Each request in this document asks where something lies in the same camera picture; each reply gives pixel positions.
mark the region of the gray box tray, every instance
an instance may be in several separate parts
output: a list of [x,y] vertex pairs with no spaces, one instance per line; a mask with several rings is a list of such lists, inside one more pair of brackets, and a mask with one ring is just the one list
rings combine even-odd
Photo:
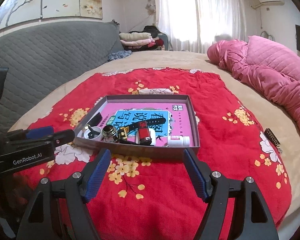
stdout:
[[185,147],[159,147],[159,146],[139,146],[119,143],[109,143],[103,141],[89,140],[81,137],[82,129],[86,124],[99,112],[101,112],[108,103],[174,103],[186,104],[191,131],[193,136],[194,146],[191,148],[196,154],[200,147],[197,122],[194,115],[194,110],[189,96],[186,95],[115,95],[105,96],[102,98],[80,121],[74,129],[74,144],[79,147],[84,147],[92,150],[107,148],[113,154],[125,156],[149,157],[154,159],[171,159],[182,160],[183,150]]

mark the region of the metal screw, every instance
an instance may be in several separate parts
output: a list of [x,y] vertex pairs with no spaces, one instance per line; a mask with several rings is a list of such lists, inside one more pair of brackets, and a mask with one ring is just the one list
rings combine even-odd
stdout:
[[48,178],[43,178],[40,180],[41,184],[46,184],[48,182]]
[[219,171],[214,171],[212,173],[212,176],[215,177],[215,178],[220,178],[221,177],[221,173]]
[[81,177],[81,173],[77,171],[74,174],[72,174],[72,177],[75,178],[75,179],[80,178]]
[[254,179],[253,179],[252,177],[247,177],[247,178],[246,178],[246,181],[247,181],[248,183],[254,183]]

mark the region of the red blanket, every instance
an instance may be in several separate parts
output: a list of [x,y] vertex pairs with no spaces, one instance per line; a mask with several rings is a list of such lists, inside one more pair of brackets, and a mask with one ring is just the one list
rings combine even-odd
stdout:
[[[291,187],[277,150],[266,140],[253,113],[246,109],[213,73],[177,69],[139,69],[126,74],[95,74],[53,107],[30,128],[52,125],[55,131],[73,128],[105,95],[136,93],[137,87],[171,88],[189,95],[200,122],[198,157],[228,178],[252,176],[279,226],[291,202]],[[65,179],[81,171],[94,156],[85,150],[57,151],[50,162],[26,171],[29,185],[42,177]],[[116,166],[131,166],[121,174]],[[232,217],[229,200],[220,239],[226,239]],[[196,196],[182,163],[113,156],[96,198],[88,204],[97,231],[105,240],[193,239],[206,204]]]

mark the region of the white pill bottle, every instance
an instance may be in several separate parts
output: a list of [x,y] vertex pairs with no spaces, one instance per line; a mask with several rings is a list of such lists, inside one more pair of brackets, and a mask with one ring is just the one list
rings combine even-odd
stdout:
[[168,146],[169,147],[190,147],[190,137],[189,136],[168,136]]

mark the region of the pile of clothes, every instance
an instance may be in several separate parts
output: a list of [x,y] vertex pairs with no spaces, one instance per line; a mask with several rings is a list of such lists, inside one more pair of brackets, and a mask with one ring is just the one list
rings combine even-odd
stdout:
[[120,41],[124,50],[145,51],[145,50],[162,50],[164,48],[163,40],[151,36],[147,32],[120,33]]

